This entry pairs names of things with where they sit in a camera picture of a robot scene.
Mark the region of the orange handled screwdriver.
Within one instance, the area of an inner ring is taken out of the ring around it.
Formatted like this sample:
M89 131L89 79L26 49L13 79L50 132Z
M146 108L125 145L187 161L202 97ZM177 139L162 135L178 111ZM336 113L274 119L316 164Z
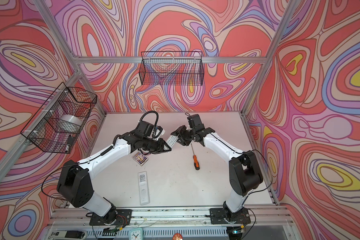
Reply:
M199 161L198 161L198 159L197 159L197 156L196 156L196 154L195 154L195 152L194 152L193 145L191 145L191 148L192 148L192 152L193 152L194 167L195 167L195 169L198 171L198 170L200 170L200 164L199 164Z

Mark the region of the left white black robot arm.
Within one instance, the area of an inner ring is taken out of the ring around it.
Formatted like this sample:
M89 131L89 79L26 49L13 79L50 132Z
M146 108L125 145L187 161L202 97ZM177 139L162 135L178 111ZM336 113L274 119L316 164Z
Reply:
M75 208L84 208L99 217L104 225L113 225L118 217L116 207L97 194L92 180L115 161L141 150L149 154L170 152L178 137L150 139L137 137L131 132L117 135L113 143L98 153L78 162L68 161L63 165L57 191Z

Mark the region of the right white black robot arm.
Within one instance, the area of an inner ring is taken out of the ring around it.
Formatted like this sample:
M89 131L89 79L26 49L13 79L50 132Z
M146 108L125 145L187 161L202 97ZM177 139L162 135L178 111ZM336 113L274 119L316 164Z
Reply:
M230 196L221 208L211 208L207 215L213 225L249 224L249 210L244 207L250 194L254 193L263 182L263 175L256 154L242 151L223 140L212 128L201 130L179 127L171 133L167 144L175 143L189 146L192 142L200 143L228 163L229 182L232 188Z

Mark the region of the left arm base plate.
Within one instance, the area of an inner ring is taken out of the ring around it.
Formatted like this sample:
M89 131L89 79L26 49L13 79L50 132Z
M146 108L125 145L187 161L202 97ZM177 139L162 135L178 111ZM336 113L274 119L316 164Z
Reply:
M132 209L116 209L111 210L110 213L107 213L103 217L100 217L97 214L92 214L90 226L125 227L131 222L132 212Z

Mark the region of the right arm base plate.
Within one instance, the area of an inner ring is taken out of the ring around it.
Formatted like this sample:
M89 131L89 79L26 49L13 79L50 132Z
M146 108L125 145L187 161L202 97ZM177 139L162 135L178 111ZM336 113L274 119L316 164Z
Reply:
M210 218L213 225L240 224L246 226L251 223L247 208L242 208L236 213L231 213L229 209L224 208L211 208L209 211L208 218Z

